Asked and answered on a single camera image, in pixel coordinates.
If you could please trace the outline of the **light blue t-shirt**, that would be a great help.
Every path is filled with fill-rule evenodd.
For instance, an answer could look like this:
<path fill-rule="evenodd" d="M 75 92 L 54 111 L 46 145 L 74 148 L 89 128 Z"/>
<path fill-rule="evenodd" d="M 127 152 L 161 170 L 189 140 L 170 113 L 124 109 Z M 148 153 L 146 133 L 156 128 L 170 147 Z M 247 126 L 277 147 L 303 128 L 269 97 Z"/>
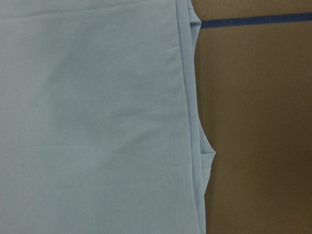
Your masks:
<path fill-rule="evenodd" d="M 204 234 L 189 0 L 0 3 L 0 231 Z"/>

